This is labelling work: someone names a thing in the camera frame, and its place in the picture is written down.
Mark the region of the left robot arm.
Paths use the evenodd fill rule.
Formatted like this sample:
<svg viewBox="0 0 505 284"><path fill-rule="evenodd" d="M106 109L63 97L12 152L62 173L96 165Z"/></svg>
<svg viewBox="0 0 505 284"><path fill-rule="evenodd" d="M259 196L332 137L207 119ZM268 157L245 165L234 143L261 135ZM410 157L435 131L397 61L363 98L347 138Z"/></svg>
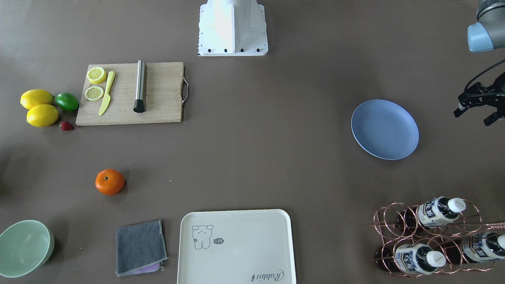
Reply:
<svg viewBox="0 0 505 284"><path fill-rule="evenodd" d="M467 28L468 49L472 53L497 50L505 46L505 2L503 0L479 0L476 23ZM491 106L496 110L483 120L490 126L505 117L505 74L501 73L490 86L476 80L485 72L504 63L504 60L486 68L471 79L458 96L458 107L453 114L459 118L470 108Z"/></svg>

